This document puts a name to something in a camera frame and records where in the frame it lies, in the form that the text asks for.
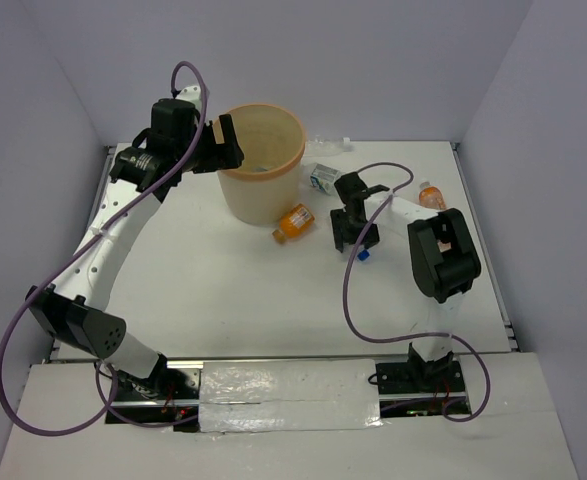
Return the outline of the clear bottle green-white label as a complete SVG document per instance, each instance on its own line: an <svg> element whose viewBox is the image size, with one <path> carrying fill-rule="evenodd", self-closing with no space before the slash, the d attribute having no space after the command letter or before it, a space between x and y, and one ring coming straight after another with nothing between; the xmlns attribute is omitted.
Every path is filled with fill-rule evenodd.
<svg viewBox="0 0 587 480"><path fill-rule="evenodd" d="M329 196L337 196L336 182L344 175L341 170L321 163L311 163L303 168L303 180L313 189Z"/></svg>

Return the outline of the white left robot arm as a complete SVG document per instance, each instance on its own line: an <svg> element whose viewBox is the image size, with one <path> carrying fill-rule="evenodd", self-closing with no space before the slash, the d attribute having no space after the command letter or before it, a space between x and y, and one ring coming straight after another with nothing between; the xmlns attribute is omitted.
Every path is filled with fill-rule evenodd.
<svg viewBox="0 0 587 480"><path fill-rule="evenodd" d="M133 244L183 174L242 164L231 116L220 116L223 140L217 142L203 96L200 87L189 86L153 105L150 127L114 158L98 212L77 249L78 259L29 308L54 339L112 365L121 382L150 399L183 394L192 384L106 309Z"/></svg>

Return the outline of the small orange juice bottle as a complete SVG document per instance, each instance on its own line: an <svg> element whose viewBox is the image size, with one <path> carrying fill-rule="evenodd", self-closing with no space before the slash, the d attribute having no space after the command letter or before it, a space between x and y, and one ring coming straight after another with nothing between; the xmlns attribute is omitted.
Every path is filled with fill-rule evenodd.
<svg viewBox="0 0 587 480"><path fill-rule="evenodd" d="M281 218L272 237L278 244L285 244L302 236L314 223L315 216L309 208L298 204Z"/></svg>

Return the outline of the tall orange drink bottle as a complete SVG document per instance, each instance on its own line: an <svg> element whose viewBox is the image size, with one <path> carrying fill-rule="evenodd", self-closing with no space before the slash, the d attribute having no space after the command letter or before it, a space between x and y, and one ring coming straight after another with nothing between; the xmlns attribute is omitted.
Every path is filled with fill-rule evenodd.
<svg viewBox="0 0 587 480"><path fill-rule="evenodd" d="M418 203L428 209L438 211L447 209L442 192L428 180L422 180L419 185Z"/></svg>

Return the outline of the clear crushed bottle back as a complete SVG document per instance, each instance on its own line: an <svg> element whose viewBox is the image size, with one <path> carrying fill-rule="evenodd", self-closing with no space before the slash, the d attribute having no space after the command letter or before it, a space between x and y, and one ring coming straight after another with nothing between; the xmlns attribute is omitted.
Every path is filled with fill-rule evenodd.
<svg viewBox="0 0 587 480"><path fill-rule="evenodd" d="M327 139L315 137L306 142L305 155L308 157L330 157L352 150L349 137Z"/></svg>

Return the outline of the clear bottle blue label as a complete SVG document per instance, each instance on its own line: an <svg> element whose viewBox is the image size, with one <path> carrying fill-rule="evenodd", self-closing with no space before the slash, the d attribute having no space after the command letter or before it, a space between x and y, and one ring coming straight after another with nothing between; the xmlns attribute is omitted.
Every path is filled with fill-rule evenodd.
<svg viewBox="0 0 587 480"><path fill-rule="evenodd" d="M363 248L363 249L361 249L361 250L360 250L360 251L357 253L357 255L356 255L356 258L357 258L357 259L358 259L360 262L365 262L365 261L367 261L367 260L369 259L369 257L370 257L370 252L369 252L369 250L368 250L368 249L366 249L366 248Z"/></svg>

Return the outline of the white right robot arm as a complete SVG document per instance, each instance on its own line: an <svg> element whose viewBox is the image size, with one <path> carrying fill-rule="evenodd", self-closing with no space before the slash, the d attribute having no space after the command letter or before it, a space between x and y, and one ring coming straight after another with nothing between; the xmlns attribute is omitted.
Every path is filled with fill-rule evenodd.
<svg viewBox="0 0 587 480"><path fill-rule="evenodd" d="M464 295L481 273L481 262L466 220L455 208L429 209L397 197L386 186L369 187L356 172L344 174L334 189L343 207L330 212L333 240L342 253L352 248L345 271L343 301L356 259L368 257L384 226L408 242L411 275L426 298L427 313L410 333L407 376L429 391L452 371L452 336Z"/></svg>

